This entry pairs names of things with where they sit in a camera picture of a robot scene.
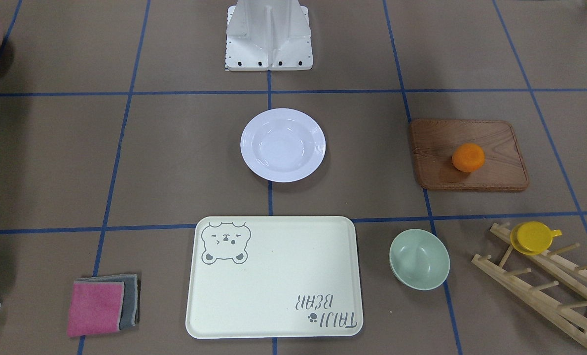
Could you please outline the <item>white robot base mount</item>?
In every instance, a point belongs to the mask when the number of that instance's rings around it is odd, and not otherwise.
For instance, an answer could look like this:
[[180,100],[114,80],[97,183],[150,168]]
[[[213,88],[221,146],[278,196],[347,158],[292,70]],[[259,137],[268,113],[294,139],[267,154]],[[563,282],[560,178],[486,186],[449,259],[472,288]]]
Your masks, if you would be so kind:
[[309,10],[297,0],[239,0],[226,17],[228,71],[306,71],[314,65]]

